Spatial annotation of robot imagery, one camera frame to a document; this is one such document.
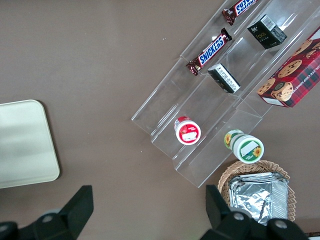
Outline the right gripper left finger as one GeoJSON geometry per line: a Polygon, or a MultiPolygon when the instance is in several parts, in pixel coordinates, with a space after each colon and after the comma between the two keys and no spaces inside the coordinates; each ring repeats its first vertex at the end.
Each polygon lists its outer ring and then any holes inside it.
{"type": "Polygon", "coordinates": [[[0,223],[2,240],[76,240],[94,211],[93,187],[83,185],[58,212],[48,212],[18,228],[14,221],[0,223]]]}

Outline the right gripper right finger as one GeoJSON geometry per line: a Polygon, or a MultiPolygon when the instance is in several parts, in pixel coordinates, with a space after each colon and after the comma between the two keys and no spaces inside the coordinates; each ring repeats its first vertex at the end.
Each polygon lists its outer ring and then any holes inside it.
{"type": "Polygon", "coordinates": [[[307,240],[294,222],[273,218],[263,225],[240,211],[231,211],[216,185],[205,188],[205,207],[211,229],[202,240],[307,240]]]}

